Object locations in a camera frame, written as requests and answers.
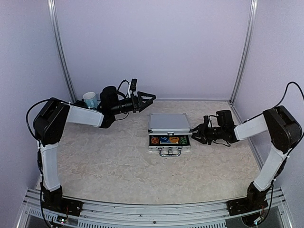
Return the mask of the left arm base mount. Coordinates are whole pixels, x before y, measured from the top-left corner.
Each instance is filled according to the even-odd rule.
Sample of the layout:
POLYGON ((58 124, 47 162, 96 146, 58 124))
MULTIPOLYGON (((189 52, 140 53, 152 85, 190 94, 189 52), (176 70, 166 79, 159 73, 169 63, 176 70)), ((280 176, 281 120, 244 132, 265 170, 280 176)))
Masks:
POLYGON ((42 207, 68 216, 72 215, 79 217, 82 211, 83 202, 67 198, 61 198, 59 203, 44 200, 42 202, 42 207))

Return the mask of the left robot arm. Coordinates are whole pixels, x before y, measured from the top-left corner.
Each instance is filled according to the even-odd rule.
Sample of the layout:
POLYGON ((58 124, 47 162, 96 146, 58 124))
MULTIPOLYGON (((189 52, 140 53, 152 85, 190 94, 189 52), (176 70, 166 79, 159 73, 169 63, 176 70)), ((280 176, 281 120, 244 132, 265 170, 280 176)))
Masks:
POLYGON ((115 86, 105 87, 96 108, 82 107, 54 97, 44 100, 45 105, 29 130, 38 144, 38 167, 45 203, 56 211, 62 211, 67 206, 57 173, 57 148, 66 123, 106 129, 116 121, 116 115, 141 112, 155 99, 156 95, 136 91, 136 87, 131 85, 126 95, 115 86))

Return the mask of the orange big blind button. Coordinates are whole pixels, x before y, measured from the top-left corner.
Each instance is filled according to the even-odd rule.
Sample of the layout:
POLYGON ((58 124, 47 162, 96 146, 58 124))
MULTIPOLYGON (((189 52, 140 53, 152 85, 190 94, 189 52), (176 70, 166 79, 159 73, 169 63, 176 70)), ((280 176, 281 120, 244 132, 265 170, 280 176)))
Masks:
POLYGON ((179 137, 169 137, 169 142, 171 144, 178 144, 179 143, 179 137))

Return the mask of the orange poker chip stack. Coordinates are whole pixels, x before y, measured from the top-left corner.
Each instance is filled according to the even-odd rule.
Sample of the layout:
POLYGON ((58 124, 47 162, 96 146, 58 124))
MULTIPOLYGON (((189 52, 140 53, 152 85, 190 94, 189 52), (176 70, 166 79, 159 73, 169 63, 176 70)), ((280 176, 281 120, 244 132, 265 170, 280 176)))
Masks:
POLYGON ((159 138, 158 137, 151 137, 151 144, 159 144, 159 138))

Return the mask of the blue small blind button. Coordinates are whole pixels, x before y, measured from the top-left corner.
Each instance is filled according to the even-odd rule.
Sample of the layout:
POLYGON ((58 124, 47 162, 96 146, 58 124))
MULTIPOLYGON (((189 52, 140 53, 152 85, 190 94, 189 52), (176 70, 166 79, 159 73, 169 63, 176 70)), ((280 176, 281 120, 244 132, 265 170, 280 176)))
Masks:
POLYGON ((160 144, 168 144, 170 142, 169 137, 166 136, 159 137, 159 140, 160 144))

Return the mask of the dark green mug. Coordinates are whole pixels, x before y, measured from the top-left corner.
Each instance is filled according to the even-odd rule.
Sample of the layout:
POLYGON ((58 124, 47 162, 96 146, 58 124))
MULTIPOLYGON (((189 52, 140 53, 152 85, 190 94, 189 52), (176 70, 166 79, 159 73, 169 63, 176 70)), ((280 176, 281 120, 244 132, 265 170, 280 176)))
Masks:
POLYGON ((87 105, 84 101, 77 101, 74 103, 74 105, 78 105, 80 107, 87 107, 87 105))

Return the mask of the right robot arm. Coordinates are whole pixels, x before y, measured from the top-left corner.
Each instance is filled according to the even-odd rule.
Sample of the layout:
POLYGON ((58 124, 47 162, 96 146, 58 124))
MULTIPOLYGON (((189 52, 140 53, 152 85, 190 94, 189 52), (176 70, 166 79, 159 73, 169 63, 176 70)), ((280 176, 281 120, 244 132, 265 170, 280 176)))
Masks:
POLYGON ((264 200, 284 169, 289 154, 303 138, 302 128, 283 105, 264 110, 240 125, 235 125, 230 110, 217 111, 216 119, 218 125, 213 127, 209 116, 204 116, 204 122, 192 129, 192 139, 208 145, 223 140, 231 145, 264 132, 270 136, 268 157, 243 200, 243 207, 253 211, 264 200))

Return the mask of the aluminium poker case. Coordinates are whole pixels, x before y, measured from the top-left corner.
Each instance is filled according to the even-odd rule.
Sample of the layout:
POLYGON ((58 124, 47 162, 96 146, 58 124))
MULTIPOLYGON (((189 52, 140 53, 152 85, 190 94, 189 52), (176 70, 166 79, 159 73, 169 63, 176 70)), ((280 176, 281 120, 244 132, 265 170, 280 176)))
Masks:
POLYGON ((158 152, 161 157, 178 157, 182 152, 189 152, 191 149, 190 137, 191 126, 185 113, 165 114, 152 113, 148 121, 149 146, 151 152, 158 152), (151 144, 151 137, 183 137, 186 136, 188 144, 151 144))

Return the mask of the green poker chip stack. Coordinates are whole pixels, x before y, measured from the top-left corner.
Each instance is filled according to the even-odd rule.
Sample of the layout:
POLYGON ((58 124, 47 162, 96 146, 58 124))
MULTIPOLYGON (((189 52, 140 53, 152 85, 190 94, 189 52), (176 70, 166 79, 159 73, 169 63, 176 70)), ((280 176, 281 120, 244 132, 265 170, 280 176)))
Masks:
POLYGON ((179 144, 188 144, 188 139, 186 136, 179 138, 179 144))

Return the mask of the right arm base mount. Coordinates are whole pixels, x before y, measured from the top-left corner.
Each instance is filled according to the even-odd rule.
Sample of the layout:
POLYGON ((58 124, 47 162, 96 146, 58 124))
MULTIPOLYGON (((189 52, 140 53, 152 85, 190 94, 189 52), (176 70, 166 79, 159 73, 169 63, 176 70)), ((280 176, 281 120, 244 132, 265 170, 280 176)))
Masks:
POLYGON ((240 215, 248 212, 252 212, 254 210, 266 208, 268 206, 268 202, 266 199, 263 199, 258 202, 251 202, 247 198, 240 198, 229 200, 227 202, 228 212, 230 216, 240 215))

